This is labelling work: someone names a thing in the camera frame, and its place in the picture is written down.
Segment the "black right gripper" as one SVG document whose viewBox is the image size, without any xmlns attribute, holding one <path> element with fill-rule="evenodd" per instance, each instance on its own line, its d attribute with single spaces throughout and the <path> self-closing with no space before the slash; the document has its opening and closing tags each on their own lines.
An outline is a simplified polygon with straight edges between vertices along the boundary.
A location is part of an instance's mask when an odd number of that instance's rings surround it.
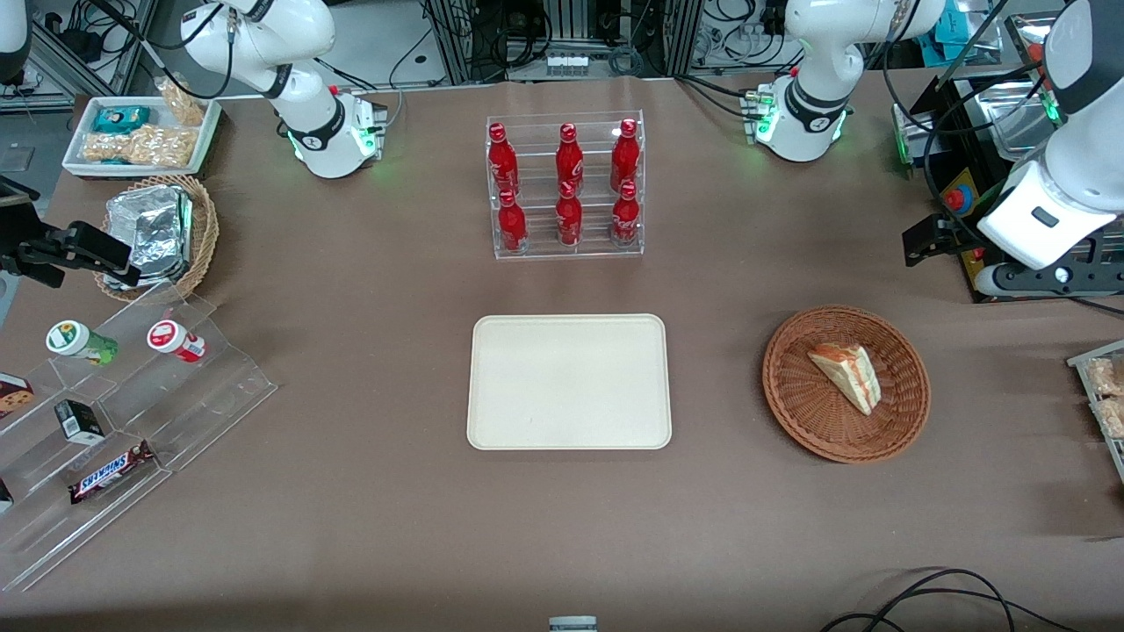
<svg viewBox="0 0 1124 632">
<path fill-rule="evenodd" d="M 115 285 L 140 285 L 140 269 L 130 264 L 132 249 L 123 241 L 87 222 L 73 222 L 60 231 L 40 220 L 33 200 L 39 193 L 4 177 L 1 183 L 1 263 L 9 276 L 28 277 L 36 283 L 60 288 L 65 273 L 57 264 L 69 260 L 102 276 Z"/>
</svg>

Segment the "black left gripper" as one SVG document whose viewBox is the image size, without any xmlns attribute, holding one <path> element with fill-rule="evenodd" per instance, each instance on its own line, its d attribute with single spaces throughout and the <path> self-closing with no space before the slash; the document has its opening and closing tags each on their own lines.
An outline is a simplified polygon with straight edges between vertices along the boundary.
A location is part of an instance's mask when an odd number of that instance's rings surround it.
<svg viewBox="0 0 1124 632">
<path fill-rule="evenodd" d="M 904 265 L 915 267 L 935 255 L 959 255 L 984 247 L 984 240 L 957 216 L 932 215 L 932 226 L 903 232 Z"/>
</svg>

